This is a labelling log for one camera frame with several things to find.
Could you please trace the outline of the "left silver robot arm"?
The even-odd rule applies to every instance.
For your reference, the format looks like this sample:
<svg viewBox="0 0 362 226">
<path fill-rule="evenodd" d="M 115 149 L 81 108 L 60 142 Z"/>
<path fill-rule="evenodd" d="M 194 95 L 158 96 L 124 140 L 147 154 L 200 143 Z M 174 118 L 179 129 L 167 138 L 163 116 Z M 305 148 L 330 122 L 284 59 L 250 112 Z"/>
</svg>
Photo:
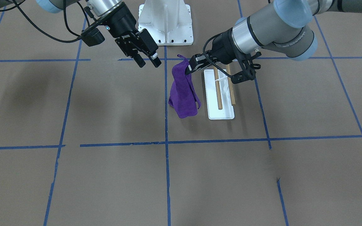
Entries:
<svg viewBox="0 0 362 226">
<path fill-rule="evenodd" d="M 242 70 L 226 76 L 232 83 L 254 80 L 260 65 L 253 60 L 261 55 L 254 51 L 260 48 L 295 61 L 308 59 L 318 44 L 308 24 L 314 15 L 324 12 L 362 13 L 362 0 L 274 0 L 210 38 L 211 50 L 203 47 L 201 54 L 192 56 L 185 74 L 237 60 Z"/>
</svg>

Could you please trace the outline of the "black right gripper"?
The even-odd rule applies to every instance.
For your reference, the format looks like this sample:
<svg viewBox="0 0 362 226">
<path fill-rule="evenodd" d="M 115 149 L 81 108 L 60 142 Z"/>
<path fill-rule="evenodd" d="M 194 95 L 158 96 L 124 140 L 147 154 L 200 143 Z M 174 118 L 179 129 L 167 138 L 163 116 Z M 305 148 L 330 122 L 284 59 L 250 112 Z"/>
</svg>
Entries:
<svg viewBox="0 0 362 226">
<path fill-rule="evenodd" d="M 123 53 L 143 68 L 146 63 L 142 56 L 142 52 L 149 57 L 149 60 L 155 68 L 158 68 L 162 62 L 156 52 L 157 44 L 146 29 L 138 30 L 136 28 L 136 19 L 125 3 L 119 5 L 109 13 L 106 21 L 109 27 L 109 33 L 115 38 L 115 42 L 123 51 Z"/>
</svg>

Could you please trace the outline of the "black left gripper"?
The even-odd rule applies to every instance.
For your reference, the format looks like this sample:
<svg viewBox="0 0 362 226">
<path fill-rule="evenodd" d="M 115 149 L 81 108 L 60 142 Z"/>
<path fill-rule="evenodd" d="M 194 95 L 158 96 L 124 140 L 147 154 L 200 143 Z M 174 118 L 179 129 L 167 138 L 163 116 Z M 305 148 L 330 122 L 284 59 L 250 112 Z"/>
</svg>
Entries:
<svg viewBox="0 0 362 226">
<path fill-rule="evenodd" d="M 189 63 L 185 63 L 185 75 L 204 70 L 219 62 L 226 65 L 236 59 L 237 47 L 232 37 L 232 31 L 232 29 L 228 29 L 207 40 L 202 47 L 202 53 L 193 55 Z"/>
</svg>

